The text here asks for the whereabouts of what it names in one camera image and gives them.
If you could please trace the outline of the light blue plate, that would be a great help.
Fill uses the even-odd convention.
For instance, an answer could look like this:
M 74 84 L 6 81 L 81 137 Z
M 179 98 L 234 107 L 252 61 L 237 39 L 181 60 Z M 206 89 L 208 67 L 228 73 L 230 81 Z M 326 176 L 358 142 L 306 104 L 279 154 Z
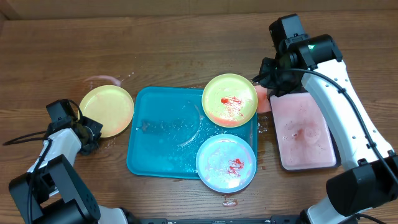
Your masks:
M 257 171 L 256 153 L 243 139 L 219 134 L 199 148 L 196 168 L 201 181 L 210 189 L 232 194 L 246 188 Z

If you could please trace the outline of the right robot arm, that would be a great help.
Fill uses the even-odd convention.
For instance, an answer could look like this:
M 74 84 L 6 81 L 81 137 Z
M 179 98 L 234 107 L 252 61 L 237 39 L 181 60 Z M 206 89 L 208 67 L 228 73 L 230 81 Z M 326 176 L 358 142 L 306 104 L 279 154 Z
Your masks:
M 339 150 L 344 172 L 326 183 L 326 197 L 299 215 L 271 223 L 356 223 L 366 210 L 397 199 L 397 154 L 377 131 L 330 35 L 310 37 L 296 14 L 269 26 L 276 50 L 254 82 L 284 96 L 305 90 L 320 108 Z

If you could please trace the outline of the black tray with soapy water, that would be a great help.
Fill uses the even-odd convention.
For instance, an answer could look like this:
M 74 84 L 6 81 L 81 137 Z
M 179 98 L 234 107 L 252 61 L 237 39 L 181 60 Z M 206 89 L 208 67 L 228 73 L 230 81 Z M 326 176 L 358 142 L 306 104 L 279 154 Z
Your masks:
M 309 93 L 271 96 L 270 103 L 284 170 L 321 169 L 339 164 L 328 125 Z

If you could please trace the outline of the pink sponge with dark scourer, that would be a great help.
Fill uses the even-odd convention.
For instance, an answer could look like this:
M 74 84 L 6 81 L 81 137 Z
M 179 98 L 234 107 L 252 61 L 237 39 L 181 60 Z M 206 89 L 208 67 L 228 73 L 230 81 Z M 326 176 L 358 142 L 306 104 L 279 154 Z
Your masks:
M 262 87 L 261 85 L 256 85 L 254 88 L 258 98 L 257 113 L 262 114 L 269 112 L 271 110 L 271 105 L 267 94 L 268 89 Z

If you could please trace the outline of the teal plastic tray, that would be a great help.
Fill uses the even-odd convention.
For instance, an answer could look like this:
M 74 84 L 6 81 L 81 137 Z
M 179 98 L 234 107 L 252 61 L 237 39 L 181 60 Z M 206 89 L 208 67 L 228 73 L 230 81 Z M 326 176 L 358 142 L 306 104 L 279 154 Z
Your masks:
M 218 134 L 232 134 L 257 151 L 257 116 L 237 128 L 223 128 L 206 116 L 203 91 L 148 86 L 136 97 L 126 164 L 136 175 L 198 179 L 200 146 Z

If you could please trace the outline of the yellow plate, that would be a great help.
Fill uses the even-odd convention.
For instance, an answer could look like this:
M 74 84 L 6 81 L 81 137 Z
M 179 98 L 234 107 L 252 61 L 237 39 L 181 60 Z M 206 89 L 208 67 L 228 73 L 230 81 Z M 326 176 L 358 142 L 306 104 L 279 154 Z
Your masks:
M 134 114 L 134 102 L 125 89 L 103 85 L 83 97 L 80 109 L 83 116 L 102 124 L 101 137 L 109 138 L 128 127 Z

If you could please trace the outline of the yellow-green plate at back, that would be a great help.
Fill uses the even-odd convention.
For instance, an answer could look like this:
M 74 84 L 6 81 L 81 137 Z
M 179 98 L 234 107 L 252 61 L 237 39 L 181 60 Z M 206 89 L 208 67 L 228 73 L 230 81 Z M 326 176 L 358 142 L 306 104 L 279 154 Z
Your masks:
M 201 103 L 212 122 L 225 128 L 235 128 L 246 124 L 255 115 L 258 98 L 247 78 L 225 73 L 208 82 Z

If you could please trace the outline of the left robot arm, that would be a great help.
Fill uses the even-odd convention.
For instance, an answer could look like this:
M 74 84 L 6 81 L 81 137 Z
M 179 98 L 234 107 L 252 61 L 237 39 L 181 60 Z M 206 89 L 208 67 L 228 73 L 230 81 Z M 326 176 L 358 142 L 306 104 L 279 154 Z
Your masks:
M 7 141 L 6 145 L 42 141 L 43 149 L 25 173 L 9 183 L 9 192 L 26 223 L 137 223 L 124 208 L 100 206 L 73 168 L 78 154 L 99 147 L 102 124 L 74 112 L 68 99 L 46 106 L 47 130 Z

